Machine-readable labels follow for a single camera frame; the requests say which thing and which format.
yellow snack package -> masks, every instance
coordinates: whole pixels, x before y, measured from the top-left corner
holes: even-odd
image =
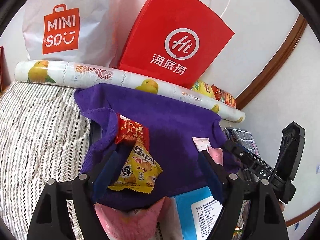
[[[156,178],[161,172],[160,165],[151,157],[141,139],[138,138],[118,180],[108,188],[115,191],[129,188],[142,193],[151,193]]]
[[[192,86],[191,90],[201,93],[207,97],[215,98],[212,88],[201,80],[197,80]]]

silver bolt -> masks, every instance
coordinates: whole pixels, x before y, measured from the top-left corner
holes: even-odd
[[[237,174],[230,173],[229,174],[229,178],[232,179],[232,180],[236,180],[236,179],[238,179],[238,176],[237,176]]]
[[[263,185],[268,185],[268,184],[269,184],[269,181],[266,180],[266,179],[262,179],[262,180],[261,180],[261,183],[262,183]]]
[[[48,185],[54,184],[54,179],[49,179],[49,180],[47,181],[47,183],[48,183]]]
[[[84,180],[84,179],[86,179],[87,177],[88,177],[87,174],[82,173],[82,174],[79,175],[79,180]]]

quilted mattress cover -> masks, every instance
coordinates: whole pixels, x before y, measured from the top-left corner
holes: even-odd
[[[89,147],[90,121],[74,89],[13,82],[0,98],[0,217],[17,240],[27,238],[47,180],[74,179]],[[83,239],[68,201],[76,239]]]

wooden trim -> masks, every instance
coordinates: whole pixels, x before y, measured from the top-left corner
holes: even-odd
[[[297,45],[307,24],[308,23],[302,14],[299,14],[296,23],[294,24],[284,43],[281,45],[280,49],[264,67],[262,72],[236,98],[237,109],[241,110],[244,108],[275,76]]]
[[[302,213],[301,215],[298,215],[297,217],[288,220],[285,224],[287,227],[292,226],[299,221],[305,219],[306,217],[310,216],[312,213],[316,212],[320,208],[320,202],[315,204],[312,208],[308,209],[306,212]]]

white wrapper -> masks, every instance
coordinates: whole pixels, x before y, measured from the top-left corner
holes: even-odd
[[[127,88],[140,88],[146,92],[173,98],[210,109],[223,119],[243,122],[245,114],[220,101],[198,92],[159,79],[95,65],[64,61],[21,61],[15,69],[15,78],[24,82],[44,82],[72,88],[88,88],[107,83]]]

